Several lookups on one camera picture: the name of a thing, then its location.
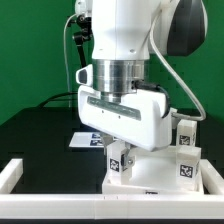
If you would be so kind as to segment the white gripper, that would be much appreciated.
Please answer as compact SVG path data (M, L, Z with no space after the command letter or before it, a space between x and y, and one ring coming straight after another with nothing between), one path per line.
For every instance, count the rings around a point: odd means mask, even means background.
M101 92L93 89L92 65L76 72L76 82L80 120L103 132L104 154L107 154L107 146L115 141L114 137L126 142L121 154L123 171L135 164L135 157L131 155L135 146L153 151L171 144L170 100L161 86L156 85L155 91L137 89L124 94L120 103L114 103L103 100Z

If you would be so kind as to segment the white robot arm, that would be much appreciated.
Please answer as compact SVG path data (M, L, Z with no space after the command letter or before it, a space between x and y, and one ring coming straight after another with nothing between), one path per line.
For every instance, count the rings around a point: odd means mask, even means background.
M206 113L189 87L165 60L188 56L207 34L202 0L91 0L79 14L90 20L92 63L76 72L81 121L120 140L108 147L117 153L108 165L116 172L133 165L132 146L149 151L171 143L171 121L201 121ZM173 111L166 90L146 80L150 56L182 87L199 111Z

